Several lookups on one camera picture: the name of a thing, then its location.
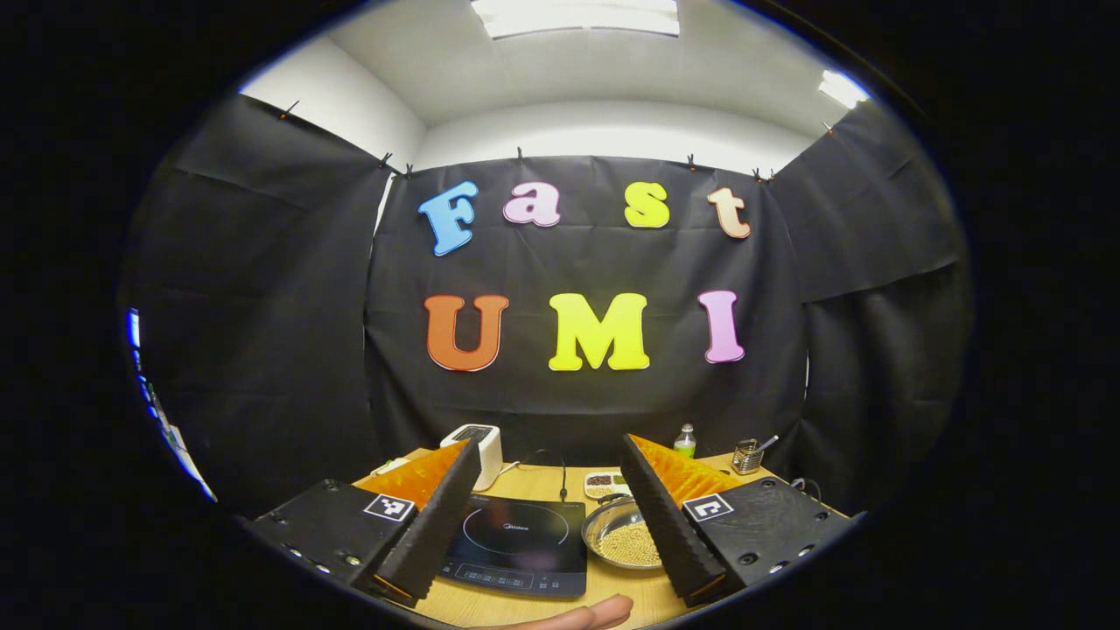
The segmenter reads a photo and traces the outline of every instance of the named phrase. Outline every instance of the cooktop burner circle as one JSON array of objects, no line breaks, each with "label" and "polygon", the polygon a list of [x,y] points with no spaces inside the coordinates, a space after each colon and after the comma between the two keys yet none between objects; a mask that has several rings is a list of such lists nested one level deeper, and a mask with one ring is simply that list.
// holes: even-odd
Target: cooktop burner circle
[{"label": "cooktop burner circle", "polygon": [[532,503],[491,503],[467,515],[463,534],[478,547],[520,556],[542,546],[560,545],[571,535],[568,521],[549,508]]}]

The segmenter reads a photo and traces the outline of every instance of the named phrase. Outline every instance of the human hand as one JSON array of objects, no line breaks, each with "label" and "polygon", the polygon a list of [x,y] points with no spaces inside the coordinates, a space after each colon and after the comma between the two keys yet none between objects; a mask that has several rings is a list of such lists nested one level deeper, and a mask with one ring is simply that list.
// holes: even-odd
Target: human hand
[{"label": "human hand", "polygon": [[592,606],[579,606],[548,619],[470,630],[606,630],[629,619],[632,608],[634,600],[626,595],[615,595]]}]

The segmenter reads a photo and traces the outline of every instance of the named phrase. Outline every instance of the metal utensil holder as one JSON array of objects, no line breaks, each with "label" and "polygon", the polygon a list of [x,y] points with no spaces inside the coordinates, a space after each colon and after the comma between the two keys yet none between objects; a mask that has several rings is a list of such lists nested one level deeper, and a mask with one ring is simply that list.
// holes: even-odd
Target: metal utensil holder
[{"label": "metal utensil holder", "polygon": [[762,467],[763,454],[757,439],[740,439],[731,455],[731,470],[736,474],[750,474]]}]

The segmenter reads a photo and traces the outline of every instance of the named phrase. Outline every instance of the white wall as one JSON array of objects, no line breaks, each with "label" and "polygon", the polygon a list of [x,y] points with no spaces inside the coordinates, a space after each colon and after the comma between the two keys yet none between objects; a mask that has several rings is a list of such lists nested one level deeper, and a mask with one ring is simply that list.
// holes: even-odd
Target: white wall
[{"label": "white wall", "polygon": [[416,170],[525,156],[619,156],[776,173],[816,138],[735,114],[654,102],[587,101],[486,112],[428,130]]},{"label": "white wall", "polygon": [[389,164],[404,169],[416,158],[427,127],[400,98],[336,46],[320,37],[281,57],[242,86],[241,93],[291,111]]}]

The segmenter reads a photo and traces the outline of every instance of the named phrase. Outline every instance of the induction cooktop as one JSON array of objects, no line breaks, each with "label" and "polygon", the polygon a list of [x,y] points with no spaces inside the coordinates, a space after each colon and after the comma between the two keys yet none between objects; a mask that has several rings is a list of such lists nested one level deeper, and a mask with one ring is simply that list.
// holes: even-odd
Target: induction cooktop
[{"label": "induction cooktop", "polygon": [[440,576],[547,597],[587,590],[587,506],[472,494]]}]

